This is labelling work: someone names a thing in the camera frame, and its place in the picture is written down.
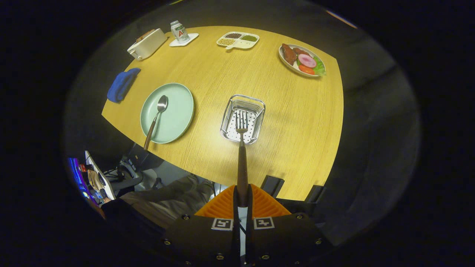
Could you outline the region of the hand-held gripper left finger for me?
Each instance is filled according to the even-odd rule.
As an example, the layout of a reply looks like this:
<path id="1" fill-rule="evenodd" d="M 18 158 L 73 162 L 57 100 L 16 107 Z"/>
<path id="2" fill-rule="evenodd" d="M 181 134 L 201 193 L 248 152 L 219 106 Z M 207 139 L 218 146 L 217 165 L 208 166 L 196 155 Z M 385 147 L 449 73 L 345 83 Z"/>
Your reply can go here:
<path id="1" fill-rule="evenodd" d="M 178 218 L 163 236 L 163 253 L 177 267 L 239 267 L 240 230 L 230 186 L 199 212 Z"/>

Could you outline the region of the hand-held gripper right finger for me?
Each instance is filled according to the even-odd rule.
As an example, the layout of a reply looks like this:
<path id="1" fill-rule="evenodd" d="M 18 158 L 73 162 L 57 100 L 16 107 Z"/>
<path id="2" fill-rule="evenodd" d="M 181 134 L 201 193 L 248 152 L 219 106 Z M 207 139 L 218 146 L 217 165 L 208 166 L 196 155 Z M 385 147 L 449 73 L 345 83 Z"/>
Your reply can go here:
<path id="1" fill-rule="evenodd" d="M 332 249 L 332 243 L 308 214 L 291 213 L 263 189 L 248 186 L 250 267 L 306 267 Z"/>

